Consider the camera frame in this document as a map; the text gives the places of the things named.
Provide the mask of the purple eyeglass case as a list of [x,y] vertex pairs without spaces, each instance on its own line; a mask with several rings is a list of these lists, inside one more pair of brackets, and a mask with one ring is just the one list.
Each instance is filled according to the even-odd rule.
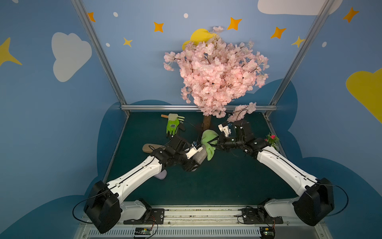
[[166,176],[167,176],[167,170],[163,170],[162,172],[156,174],[154,177],[159,180],[163,180],[166,178]]

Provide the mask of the tan eyeglass case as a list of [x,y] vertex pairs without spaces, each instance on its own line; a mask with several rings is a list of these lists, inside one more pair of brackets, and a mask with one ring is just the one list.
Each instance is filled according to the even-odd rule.
[[163,147],[163,146],[160,145],[160,144],[147,143],[147,144],[143,145],[142,151],[145,152],[145,153],[151,154],[155,149],[158,149],[158,148],[161,148],[161,147]]

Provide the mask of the grey eyeglass case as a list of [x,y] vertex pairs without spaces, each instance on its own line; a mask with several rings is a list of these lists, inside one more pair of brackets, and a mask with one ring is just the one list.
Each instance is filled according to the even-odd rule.
[[206,149],[204,147],[201,147],[200,148],[200,151],[198,151],[194,156],[193,156],[193,160],[198,163],[199,165],[201,165],[203,163],[203,161],[207,158],[208,156],[208,153],[206,151]]

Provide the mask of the green grey microfiber cloth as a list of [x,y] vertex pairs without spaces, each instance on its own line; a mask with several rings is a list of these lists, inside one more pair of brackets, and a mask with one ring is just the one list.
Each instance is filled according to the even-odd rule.
[[218,137],[219,134],[210,129],[205,130],[202,134],[202,145],[206,149],[208,161],[211,161],[214,156],[216,149],[214,145],[217,143]]

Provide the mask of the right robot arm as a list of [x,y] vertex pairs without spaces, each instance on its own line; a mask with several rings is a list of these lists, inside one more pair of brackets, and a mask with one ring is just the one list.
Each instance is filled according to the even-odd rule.
[[221,134],[215,147],[241,149],[276,173],[296,193],[295,198],[270,199],[262,206],[269,217],[299,218],[309,226],[317,225],[335,208],[333,185],[326,178],[317,179],[282,156],[264,138],[256,138],[245,120],[218,125]]

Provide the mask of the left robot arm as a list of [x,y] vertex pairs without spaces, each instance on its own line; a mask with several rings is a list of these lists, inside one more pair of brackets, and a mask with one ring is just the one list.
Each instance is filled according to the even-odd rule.
[[111,230],[121,218],[146,222],[148,204],[136,200],[122,207],[124,200],[148,179],[164,179],[168,167],[180,165],[186,172],[196,171],[208,155],[204,146],[190,144],[179,136],[167,145],[149,144],[148,148],[151,153],[139,165],[114,180],[93,185],[84,212],[100,233]]

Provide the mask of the small pink flower pot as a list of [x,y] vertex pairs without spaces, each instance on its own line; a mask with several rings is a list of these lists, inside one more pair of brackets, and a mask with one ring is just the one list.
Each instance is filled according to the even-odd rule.
[[269,133],[267,135],[267,138],[266,138],[266,141],[277,151],[279,152],[280,151],[280,148],[279,148],[279,142],[280,142],[280,139],[275,135],[275,134],[272,134],[272,133]]

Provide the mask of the green black work glove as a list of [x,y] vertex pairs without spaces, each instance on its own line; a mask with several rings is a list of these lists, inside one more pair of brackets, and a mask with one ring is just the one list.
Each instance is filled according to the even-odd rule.
[[170,113],[167,115],[166,137],[173,137],[177,134],[179,125],[184,122],[185,117]]

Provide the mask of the pink cherry blossom tree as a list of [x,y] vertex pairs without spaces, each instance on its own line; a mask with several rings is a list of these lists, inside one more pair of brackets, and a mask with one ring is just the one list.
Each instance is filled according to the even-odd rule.
[[183,100],[194,103],[204,115],[202,129],[210,128],[211,118],[226,116],[227,105],[254,87],[263,87],[268,58],[254,52],[254,42],[228,44],[220,36],[224,28],[199,29],[179,53],[166,52],[164,68],[180,68]]

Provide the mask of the left controller board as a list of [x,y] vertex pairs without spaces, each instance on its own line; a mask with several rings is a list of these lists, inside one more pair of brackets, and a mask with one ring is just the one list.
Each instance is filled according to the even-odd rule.
[[135,228],[134,236],[135,237],[149,237],[152,235],[152,229],[150,228]]

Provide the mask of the controller board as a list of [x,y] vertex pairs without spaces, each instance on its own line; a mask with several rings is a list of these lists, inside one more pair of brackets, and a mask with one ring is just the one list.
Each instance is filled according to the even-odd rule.
[[274,239],[276,236],[276,231],[274,228],[261,227],[260,228],[260,239]]
[[149,237],[152,235],[152,229],[150,228],[135,228],[134,236],[135,237]]

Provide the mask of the right controller board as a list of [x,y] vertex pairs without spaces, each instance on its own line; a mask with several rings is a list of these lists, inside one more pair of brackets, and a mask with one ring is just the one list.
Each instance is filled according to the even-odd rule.
[[276,231],[274,228],[261,227],[260,228],[260,239],[274,239],[276,236]]

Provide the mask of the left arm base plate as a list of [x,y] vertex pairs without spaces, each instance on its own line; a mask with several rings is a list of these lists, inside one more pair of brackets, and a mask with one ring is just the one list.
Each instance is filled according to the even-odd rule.
[[158,225],[163,225],[165,217],[165,209],[162,208],[151,208],[147,209],[146,212],[140,219],[125,220],[124,225],[143,225],[150,224],[155,221]]

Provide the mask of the back aluminium frame bar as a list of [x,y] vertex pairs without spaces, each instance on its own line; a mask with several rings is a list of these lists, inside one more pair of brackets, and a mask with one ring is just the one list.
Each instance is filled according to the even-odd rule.
[[[236,106],[228,105],[226,109],[231,111],[234,110]],[[121,105],[121,109],[124,111],[165,111],[165,112],[175,112],[175,111],[200,111],[198,106],[194,105]],[[256,106],[258,111],[276,111],[276,106]]]

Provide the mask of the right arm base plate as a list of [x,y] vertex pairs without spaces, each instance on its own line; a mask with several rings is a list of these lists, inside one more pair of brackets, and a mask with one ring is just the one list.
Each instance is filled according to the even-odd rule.
[[241,209],[244,224],[283,224],[282,217],[271,217],[263,208],[246,207]]

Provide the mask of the right aluminium frame post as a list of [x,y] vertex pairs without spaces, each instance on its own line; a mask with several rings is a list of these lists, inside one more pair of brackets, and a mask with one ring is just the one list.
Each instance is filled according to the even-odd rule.
[[317,17],[315,18],[311,28],[309,29],[305,41],[302,43],[302,46],[299,48],[295,58],[293,59],[288,71],[286,72],[286,75],[282,79],[280,85],[278,86],[275,94],[273,95],[269,107],[272,108],[271,110],[265,111],[265,118],[268,120],[271,113],[277,110],[277,103],[279,102],[281,96],[285,92],[286,88],[288,87],[289,83],[291,82],[294,74],[296,73],[298,67],[302,63],[305,55],[309,51],[311,45],[313,44],[315,38],[317,37],[318,33],[322,29],[323,25],[325,24],[327,18],[329,17],[329,12],[334,5],[334,0],[327,0],[323,3],[322,8],[318,12]]

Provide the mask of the aluminium frame post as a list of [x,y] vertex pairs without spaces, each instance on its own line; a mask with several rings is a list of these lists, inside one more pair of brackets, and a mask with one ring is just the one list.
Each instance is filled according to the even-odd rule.
[[124,111],[124,113],[126,114],[127,117],[130,116],[130,111],[129,110],[123,110],[122,109],[122,106],[125,106],[127,105],[127,102],[126,102],[126,99],[123,95],[123,92],[121,90],[121,87],[117,81],[117,78],[111,68],[111,65],[107,59],[107,56],[105,54],[105,51],[103,50],[102,48],[102,45],[101,45],[101,42],[96,34],[96,31],[93,27],[93,24],[92,24],[92,21],[90,20],[90,17],[86,11],[86,8],[85,8],[85,5],[83,3],[83,1],[81,0],[71,0],[75,10],[76,10],[76,13],[78,15],[78,17],[80,18],[81,22],[82,22],[82,25],[95,49],[95,52],[101,62],[101,65],[106,73],[106,76],[108,77],[111,85],[112,85],[112,88],[121,104],[121,110]]
[[288,87],[289,83],[291,82],[294,74],[296,73],[298,67],[302,63],[305,55],[309,51],[311,45],[313,44],[315,38],[317,37],[318,33],[322,29],[323,25],[325,24],[327,18],[329,17],[329,12],[334,5],[334,0],[327,0],[323,3],[322,8],[318,12],[317,17],[315,18],[311,28],[309,29],[305,41],[302,43],[302,46],[299,48],[295,58],[293,59],[288,71],[286,72],[286,75],[282,79],[280,85],[278,86],[275,94],[273,95],[269,107],[272,108],[271,110],[265,111],[265,118],[268,120],[271,113],[277,110],[277,103],[279,102],[281,96],[285,92],[286,88]]

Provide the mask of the left aluminium frame post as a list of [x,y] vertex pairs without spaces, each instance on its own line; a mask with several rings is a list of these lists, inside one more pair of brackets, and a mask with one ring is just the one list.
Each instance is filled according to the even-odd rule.
[[90,20],[90,17],[86,11],[86,8],[85,8],[85,5],[83,3],[83,1],[81,0],[71,0],[75,10],[76,10],[76,13],[78,15],[78,17],[80,18],[81,22],[82,22],[82,25],[95,49],[95,52],[101,62],[101,65],[106,73],[106,76],[108,77],[111,85],[112,85],[112,88],[121,104],[121,110],[124,111],[124,113],[126,114],[127,117],[130,116],[130,111],[129,110],[123,110],[122,109],[122,106],[125,106],[127,105],[127,102],[126,102],[126,99],[123,95],[123,92],[121,90],[121,87],[117,81],[117,78],[111,68],[111,65],[107,59],[107,56],[105,54],[105,51],[103,50],[102,48],[102,45],[101,45],[101,42],[96,34],[96,31],[93,27],[93,24],[92,24],[92,21]]

